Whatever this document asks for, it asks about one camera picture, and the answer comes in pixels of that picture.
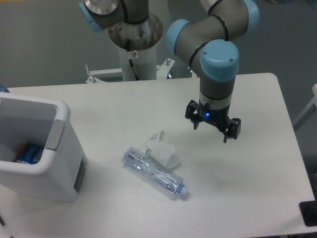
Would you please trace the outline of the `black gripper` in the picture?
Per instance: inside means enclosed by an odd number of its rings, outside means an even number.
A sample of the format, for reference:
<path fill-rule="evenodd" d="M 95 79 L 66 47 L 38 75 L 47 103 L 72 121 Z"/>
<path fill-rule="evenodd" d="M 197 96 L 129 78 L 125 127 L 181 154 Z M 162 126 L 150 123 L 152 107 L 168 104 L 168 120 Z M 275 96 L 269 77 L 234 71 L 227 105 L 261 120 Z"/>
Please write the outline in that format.
<path fill-rule="evenodd" d="M 185 118 L 189 119 L 196 130 L 201 122 L 206 122 L 215 127 L 223 133 L 223 142 L 226 143 L 228 139 L 237 139 L 241 132 L 241 119 L 228 117 L 230 104 L 220 110 L 211 110 L 205 107 L 201 102 L 199 104 L 191 100 L 186 107 Z"/>

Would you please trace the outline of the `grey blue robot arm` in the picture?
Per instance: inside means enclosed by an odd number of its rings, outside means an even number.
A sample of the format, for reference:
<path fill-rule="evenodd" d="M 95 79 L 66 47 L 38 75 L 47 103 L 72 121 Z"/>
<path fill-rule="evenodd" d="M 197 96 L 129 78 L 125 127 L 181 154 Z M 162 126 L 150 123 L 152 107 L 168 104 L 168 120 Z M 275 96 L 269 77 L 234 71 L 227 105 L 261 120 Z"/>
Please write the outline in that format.
<path fill-rule="evenodd" d="M 236 139 L 241 120 L 228 115 L 239 51 L 232 40 L 257 27 L 260 13 L 252 0 L 204 0 L 207 16 L 197 23 L 185 19 L 163 29 L 146 0 L 83 0 L 79 8 L 95 32 L 108 31 L 121 53 L 123 80 L 157 78 L 156 46 L 165 39 L 172 53 L 200 79 L 199 101 L 190 101 L 185 117 L 194 127 L 206 122 Z"/>

